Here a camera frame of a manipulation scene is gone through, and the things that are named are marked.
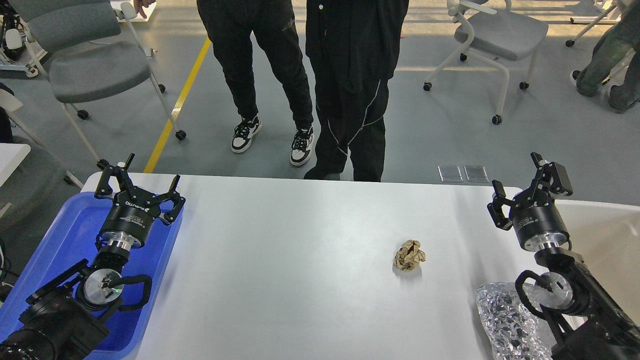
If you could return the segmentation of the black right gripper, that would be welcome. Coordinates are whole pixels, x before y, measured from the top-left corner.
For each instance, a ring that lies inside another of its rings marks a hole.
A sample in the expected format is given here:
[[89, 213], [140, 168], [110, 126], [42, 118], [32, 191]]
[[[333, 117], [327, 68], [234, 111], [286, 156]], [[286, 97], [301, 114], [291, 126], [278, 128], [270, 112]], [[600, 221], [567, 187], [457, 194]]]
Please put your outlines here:
[[549, 162], [537, 152], [531, 152], [530, 157], [537, 168], [530, 189], [509, 199], [503, 183], [494, 179], [491, 181], [493, 197], [487, 210], [496, 228], [508, 231], [513, 227], [519, 246], [525, 251], [537, 252], [570, 242], [554, 196], [572, 196], [574, 191], [562, 164]]

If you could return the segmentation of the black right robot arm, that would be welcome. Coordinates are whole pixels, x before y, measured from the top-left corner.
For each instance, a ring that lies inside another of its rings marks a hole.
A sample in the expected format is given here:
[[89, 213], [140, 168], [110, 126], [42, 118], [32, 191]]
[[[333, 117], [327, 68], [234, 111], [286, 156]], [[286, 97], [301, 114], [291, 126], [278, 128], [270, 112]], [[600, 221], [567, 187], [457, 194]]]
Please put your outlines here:
[[531, 152], [535, 176], [530, 186], [508, 198], [503, 183], [493, 180], [487, 210], [496, 228], [514, 229], [519, 246], [534, 253], [547, 272], [526, 269], [515, 280], [521, 303], [546, 321], [555, 344], [553, 360], [637, 360], [639, 326], [592, 275], [555, 205], [555, 195], [573, 194], [566, 168]]

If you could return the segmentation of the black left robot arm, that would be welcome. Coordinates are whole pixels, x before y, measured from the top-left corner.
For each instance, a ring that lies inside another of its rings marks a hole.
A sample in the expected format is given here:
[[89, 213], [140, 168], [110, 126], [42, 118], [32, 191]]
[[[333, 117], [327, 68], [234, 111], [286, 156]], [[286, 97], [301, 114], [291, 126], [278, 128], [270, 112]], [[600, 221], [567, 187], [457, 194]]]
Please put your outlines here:
[[138, 344], [186, 198], [101, 159], [94, 194], [68, 200], [1, 308], [3, 360], [116, 360]]

